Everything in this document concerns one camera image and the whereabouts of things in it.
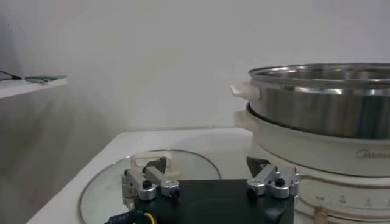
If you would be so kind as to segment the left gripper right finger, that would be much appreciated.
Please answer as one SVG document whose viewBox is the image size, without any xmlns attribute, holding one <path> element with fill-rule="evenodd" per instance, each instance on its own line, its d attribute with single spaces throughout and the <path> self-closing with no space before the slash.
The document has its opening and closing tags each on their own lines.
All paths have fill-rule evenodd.
<svg viewBox="0 0 390 224">
<path fill-rule="evenodd" d="M 269 191 L 274 198 L 298 196 L 299 173 L 295 167 L 279 169 L 268 160 L 249 156 L 246 163 L 252 175 L 252 178 L 247 179 L 249 194 L 260 197 Z"/>
</svg>

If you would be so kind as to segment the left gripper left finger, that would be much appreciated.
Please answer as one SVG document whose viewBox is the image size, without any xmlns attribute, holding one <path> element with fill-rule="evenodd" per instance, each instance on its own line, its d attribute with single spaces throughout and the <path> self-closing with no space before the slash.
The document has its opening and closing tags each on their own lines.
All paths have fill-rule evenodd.
<svg viewBox="0 0 390 224">
<path fill-rule="evenodd" d="M 122 197 L 131 201 L 138 197 L 141 201 L 151 201 L 157 191 L 163 197 L 178 198 L 180 196 L 179 181 L 165 175 L 167 158 L 161 157 L 149 161 L 140 171 L 126 169 L 122 175 Z"/>
</svg>

